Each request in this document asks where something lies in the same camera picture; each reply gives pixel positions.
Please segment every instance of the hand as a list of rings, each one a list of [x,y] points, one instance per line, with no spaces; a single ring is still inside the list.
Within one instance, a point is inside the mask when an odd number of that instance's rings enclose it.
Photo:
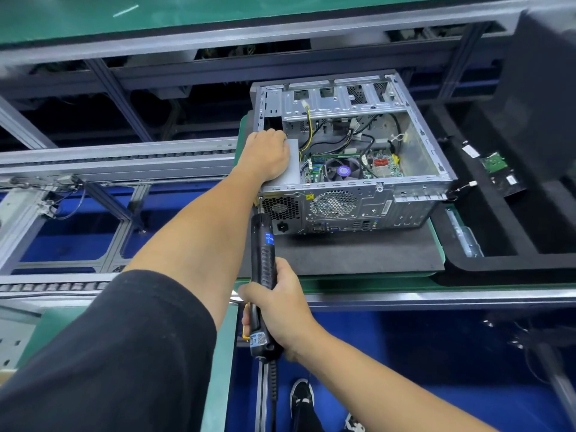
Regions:
[[[290,147],[284,141],[286,135],[281,130],[253,132],[246,140],[237,167],[256,173],[261,183],[276,179],[284,173],[290,159]]]
[[[242,285],[238,294],[245,302],[254,303],[260,308],[270,334],[286,350],[286,358],[297,361],[306,342],[314,339],[321,326],[312,316],[298,276],[288,261],[277,257],[276,268],[278,283],[274,290],[251,282]],[[242,324],[249,329],[248,307],[244,308]]]

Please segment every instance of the shoe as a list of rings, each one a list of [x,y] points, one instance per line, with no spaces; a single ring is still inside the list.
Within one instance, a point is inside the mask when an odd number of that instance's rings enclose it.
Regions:
[[[299,403],[312,403],[314,406],[314,392],[308,379],[298,379],[290,391],[290,416],[294,418],[294,410]]]
[[[346,422],[344,423],[344,430],[352,430],[354,432],[366,432],[366,428],[357,420],[352,417],[352,414],[348,413],[346,417]]]

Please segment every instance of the black t-shirt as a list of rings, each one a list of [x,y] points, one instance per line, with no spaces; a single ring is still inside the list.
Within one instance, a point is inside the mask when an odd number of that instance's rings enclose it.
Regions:
[[[0,387],[0,431],[197,431],[216,327],[173,279],[118,275]]]

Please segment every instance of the screwdriver grip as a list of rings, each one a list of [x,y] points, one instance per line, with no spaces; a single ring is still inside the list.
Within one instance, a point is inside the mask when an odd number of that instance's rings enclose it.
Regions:
[[[268,214],[255,214],[250,225],[252,257],[252,281],[269,290],[274,289],[277,279],[276,253],[272,219]],[[250,304],[250,353],[263,363],[275,361],[284,349],[269,333],[260,308]]]

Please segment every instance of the white label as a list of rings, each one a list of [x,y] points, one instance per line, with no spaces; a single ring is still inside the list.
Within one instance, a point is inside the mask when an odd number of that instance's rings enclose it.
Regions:
[[[474,149],[474,147],[472,147],[470,144],[462,147],[462,150],[464,150],[472,159],[480,156],[480,153],[477,152],[476,149]]]
[[[255,334],[250,334],[250,347],[265,346],[266,344],[268,344],[268,339],[265,333],[256,332]]]
[[[508,183],[510,185],[515,185],[516,183],[518,183],[518,181],[516,180],[516,178],[514,177],[514,174],[510,174],[506,176],[506,180],[508,181]]]
[[[388,213],[390,206],[392,206],[392,200],[387,200],[386,203],[384,203],[384,209],[382,209],[382,216]]]

